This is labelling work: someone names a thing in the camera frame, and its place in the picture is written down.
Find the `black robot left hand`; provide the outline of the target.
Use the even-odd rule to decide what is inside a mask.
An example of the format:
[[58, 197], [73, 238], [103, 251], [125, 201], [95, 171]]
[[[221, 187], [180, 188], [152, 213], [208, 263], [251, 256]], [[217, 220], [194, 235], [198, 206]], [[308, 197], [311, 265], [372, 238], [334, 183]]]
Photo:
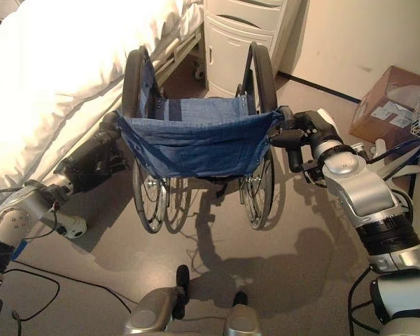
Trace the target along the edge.
[[56, 166], [53, 174], [65, 177], [72, 193], [92, 190], [127, 167], [117, 146], [121, 138], [117, 118], [117, 112], [107, 113], [97, 133]]

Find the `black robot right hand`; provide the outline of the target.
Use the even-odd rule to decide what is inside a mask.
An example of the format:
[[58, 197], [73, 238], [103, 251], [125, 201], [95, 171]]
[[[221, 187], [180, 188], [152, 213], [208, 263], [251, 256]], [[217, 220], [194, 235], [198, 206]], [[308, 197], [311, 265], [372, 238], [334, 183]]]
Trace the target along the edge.
[[283, 116], [278, 133], [269, 138], [272, 146], [284, 148], [288, 155], [288, 166], [294, 173], [303, 170], [301, 147], [310, 146], [312, 157], [323, 161], [325, 152], [342, 146], [335, 126], [318, 111], [304, 111], [293, 114], [288, 106], [278, 108]]

